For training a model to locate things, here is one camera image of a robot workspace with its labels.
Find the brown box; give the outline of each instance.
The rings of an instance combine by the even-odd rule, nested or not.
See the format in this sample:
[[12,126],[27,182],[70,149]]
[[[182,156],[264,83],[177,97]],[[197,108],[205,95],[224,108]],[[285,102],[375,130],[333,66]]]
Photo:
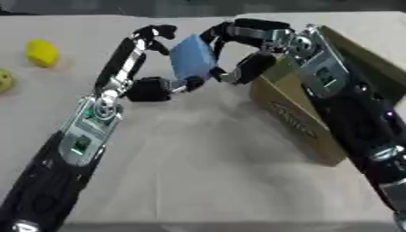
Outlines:
[[[323,27],[323,31],[346,59],[367,74],[384,97],[393,104],[403,97],[406,73],[402,69],[328,27]],[[251,97],[309,144],[320,155],[323,164],[335,166],[346,154],[305,96],[297,69],[289,57],[279,57],[277,65],[253,82]]]

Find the blue foam block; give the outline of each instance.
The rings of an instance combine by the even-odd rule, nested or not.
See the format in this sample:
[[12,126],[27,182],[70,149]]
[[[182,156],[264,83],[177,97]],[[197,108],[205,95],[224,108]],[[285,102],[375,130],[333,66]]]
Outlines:
[[206,81],[210,79],[209,71],[217,65],[211,48],[196,34],[172,48],[170,61],[178,79],[199,76]]

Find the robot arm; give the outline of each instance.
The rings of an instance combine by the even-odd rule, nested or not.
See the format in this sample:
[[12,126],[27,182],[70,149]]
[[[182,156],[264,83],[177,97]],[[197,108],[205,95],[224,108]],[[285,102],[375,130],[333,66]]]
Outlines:
[[[232,72],[220,67],[210,70],[219,82],[251,82],[276,63],[274,54],[277,53],[284,53],[296,62],[310,102],[347,151],[353,165],[393,210],[402,231],[406,231],[405,124],[365,75],[334,48],[320,27],[308,25],[296,33],[285,23],[237,19],[209,28],[200,39],[214,45],[216,60],[227,42],[258,48]],[[138,100],[151,99],[146,94],[144,98],[134,99]]]
[[72,211],[121,120],[118,99],[132,86],[146,50],[168,54],[156,36],[173,39],[172,25],[147,26],[125,38],[90,95],[41,147],[0,207],[0,231],[54,232]]

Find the white table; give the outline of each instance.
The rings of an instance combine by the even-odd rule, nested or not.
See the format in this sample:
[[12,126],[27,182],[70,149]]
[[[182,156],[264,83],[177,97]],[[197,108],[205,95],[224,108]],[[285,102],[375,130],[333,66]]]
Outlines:
[[[329,25],[406,70],[406,53],[401,50],[406,41],[405,14],[247,16],[286,21],[297,29],[308,23]],[[222,20],[2,17],[0,66],[10,70],[18,83],[0,95],[1,198],[79,96],[90,91],[124,36],[147,24],[175,24],[178,37],[166,43],[172,46]],[[57,67],[42,69],[25,60],[24,44],[33,38],[50,40],[58,47],[62,59]],[[250,51],[232,44],[222,62],[231,68]],[[151,53],[138,77],[151,75],[171,77],[168,58]],[[314,164],[307,158],[312,152],[257,108],[247,89],[211,80],[171,102],[125,102],[125,119],[70,221],[264,222],[294,225],[299,231],[304,228],[301,223],[364,222],[377,229],[373,223],[392,222],[390,210],[347,160],[336,168]],[[399,110],[406,111],[406,106]]]

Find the yellow sponge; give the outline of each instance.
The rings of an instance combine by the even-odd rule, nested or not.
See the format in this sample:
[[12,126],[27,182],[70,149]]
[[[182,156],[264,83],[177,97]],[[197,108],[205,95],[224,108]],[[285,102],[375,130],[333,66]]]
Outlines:
[[6,92],[13,86],[13,76],[6,69],[0,68],[0,93]]
[[34,39],[26,44],[25,56],[33,64],[49,67],[58,60],[58,50],[49,41]]

